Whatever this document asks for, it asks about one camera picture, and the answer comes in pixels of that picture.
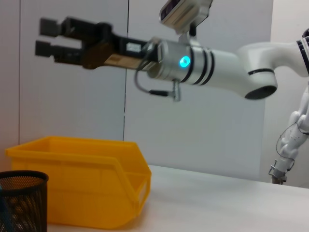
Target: white robotic arm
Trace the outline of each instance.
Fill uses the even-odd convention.
[[[302,96],[298,111],[294,111],[289,119],[289,126],[284,137],[280,137],[278,160],[271,166],[269,174],[274,184],[283,184],[286,173],[291,170],[298,155],[299,147],[307,140],[309,135],[309,86]]]
[[[53,56],[55,62],[81,65],[86,69],[116,66],[136,70],[135,84],[148,94],[180,101],[180,85],[219,87],[249,100],[263,99],[277,89],[274,70],[288,66],[298,75],[309,75],[309,33],[295,43],[256,43],[236,54],[202,47],[196,27],[208,17],[212,0],[168,0],[160,11],[160,22],[181,34],[178,42],[153,38],[150,42],[117,36],[107,23],[93,24],[68,17],[61,24],[41,19],[40,34],[77,39],[81,48],[36,42],[35,54]],[[138,83],[138,71],[150,78],[171,81],[173,91],[146,90]],[[309,131],[309,94],[306,90],[292,125],[281,141],[281,155],[272,167],[273,179],[283,181]]]

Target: white wall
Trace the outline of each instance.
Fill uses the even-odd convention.
[[[4,149],[18,144],[19,0],[0,1],[0,171]]]
[[[130,0],[129,36],[177,40],[158,23],[166,0]],[[197,30],[203,46],[234,52],[269,41],[272,1],[214,0],[210,17]],[[171,83],[140,75],[143,86],[170,89]],[[248,101],[210,87],[182,85],[183,100],[148,96],[127,71],[125,140],[136,141],[150,164],[258,179],[264,101]]]
[[[309,1],[274,0],[272,16],[272,42],[293,42],[299,40],[309,28]],[[309,78],[301,78],[288,68],[276,70],[278,90],[267,98],[263,132],[263,154],[260,179],[270,181],[268,171],[278,157],[275,145],[279,135],[288,127],[290,114],[298,110],[301,96]],[[309,187],[309,143],[299,150],[293,169],[287,174],[287,185]]]
[[[122,140],[126,71],[104,67],[94,71],[55,64],[34,56],[35,40],[79,47],[62,38],[39,37],[40,17],[62,21],[74,16],[106,21],[127,33],[128,2],[123,0],[21,1],[20,142],[57,135]]]

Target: table surface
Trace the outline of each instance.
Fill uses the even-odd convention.
[[[150,166],[132,232],[309,232],[309,189]],[[48,232],[100,230],[49,225]]]

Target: yellow plastic bin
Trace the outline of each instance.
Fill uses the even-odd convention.
[[[6,154],[13,170],[49,175],[49,223],[116,229],[140,214],[150,192],[136,143],[48,137]]]

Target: black mesh container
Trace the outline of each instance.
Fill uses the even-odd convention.
[[[48,175],[0,173],[0,232],[47,232]]]

